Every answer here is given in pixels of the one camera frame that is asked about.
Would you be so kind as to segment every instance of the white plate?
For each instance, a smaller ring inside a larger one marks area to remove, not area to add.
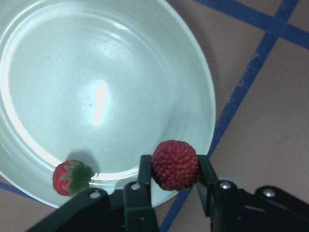
[[[0,170],[25,193],[65,203],[52,174],[67,159],[91,166],[91,186],[111,194],[161,141],[207,153],[211,75],[165,1],[10,0],[0,15]],[[174,195],[153,183],[153,206]]]

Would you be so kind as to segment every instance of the red berry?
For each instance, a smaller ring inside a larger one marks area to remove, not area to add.
[[[161,142],[152,155],[151,163],[153,178],[164,190],[187,189],[197,181],[198,156],[186,142]]]
[[[72,196],[87,188],[94,175],[91,168],[78,160],[67,160],[58,165],[53,174],[54,190],[62,196]]]

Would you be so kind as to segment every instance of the plate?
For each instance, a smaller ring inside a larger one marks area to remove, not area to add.
[[[158,1],[29,0],[0,8],[0,171],[53,207],[67,159],[88,164],[111,194],[136,179],[140,156],[169,139],[206,154],[215,97],[204,55]],[[152,204],[176,192],[152,182]]]

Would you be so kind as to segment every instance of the red strawberry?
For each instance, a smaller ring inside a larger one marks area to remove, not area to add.
[[[152,155],[153,178],[164,190],[191,187],[198,176],[198,156],[188,143],[161,142]]]
[[[53,187],[62,196],[72,196],[87,188],[94,175],[91,168],[78,160],[58,165],[53,174]]]

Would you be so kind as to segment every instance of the tabletop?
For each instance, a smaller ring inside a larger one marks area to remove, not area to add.
[[[308,0],[168,0],[209,65],[219,177],[253,193],[273,185],[309,203]],[[0,177],[0,231],[22,232],[55,209]],[[210,231],[196,187],[155,207],[160,231]]]

